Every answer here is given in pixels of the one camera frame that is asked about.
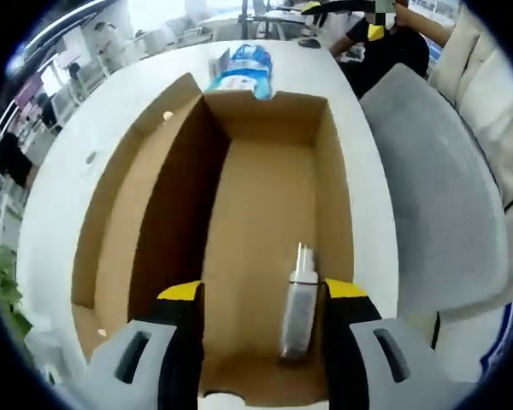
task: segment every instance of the white table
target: white table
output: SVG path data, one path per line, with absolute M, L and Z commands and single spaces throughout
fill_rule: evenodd
M 74 374 L 86 361 L 74 328 L 71 285 L 86 210 L 116 146 L 138 115 L 181 74 L 209 85 L 208 60 L 227 46 L 200 44 L 139 61 L 114 73 L 74 113 L 39 170 L 25 209 L 17 277 L 26 310 L 50 318 Z M 350 189 L 354 281 L 383 317 L 397 315 L 398 253 L 386 178 L 359 102 L 327 50 L 266 41 L 274 62 L 273 89 L 326 97 L 341 136 Z M 86 164 L 93 151 L 97 157 Z

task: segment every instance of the blue package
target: blue package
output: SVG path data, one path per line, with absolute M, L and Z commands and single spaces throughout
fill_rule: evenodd
M 244 44 L 230 58 L 208 91 L 251 90 L 258 99 L 271 98 L 272 57 L 261 45 Z

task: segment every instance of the chair backrest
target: chair backrest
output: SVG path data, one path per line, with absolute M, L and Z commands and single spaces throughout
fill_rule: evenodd
M 91 94 L 106 78 L 106 73 L 97 58 L 91 60 L 78 71 L 78 80 L 87 95 Z
M 429 84 L 451 102 L 474 133 L 507 209 L 508 284 L 490 301 L 457 312 L 467 317 L 513 301 L 513 69 L 491 34 L 466 7 L 461 7 Z
M 361 105 L 392 198 L 399 312 L 459 308 L 497 295 L 507 281 L 504 210 L 457 111 L 401 64 Z

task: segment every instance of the cardboard box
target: cardboard box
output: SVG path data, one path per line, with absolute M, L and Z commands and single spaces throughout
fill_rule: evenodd
M 350 200 L 327 100 L 202 95 L 181 77 L 133 124 L 91 200 L 72 293 L 86 356 L 104 340 L 98 329 L 111 337 L 167 287 L 201 278 L 202 394 L 260 406 L 326 399 L 319 337 L 307 360 L 278 360 L 299 242 L 315 250 L 322 278 L 352 280 Z

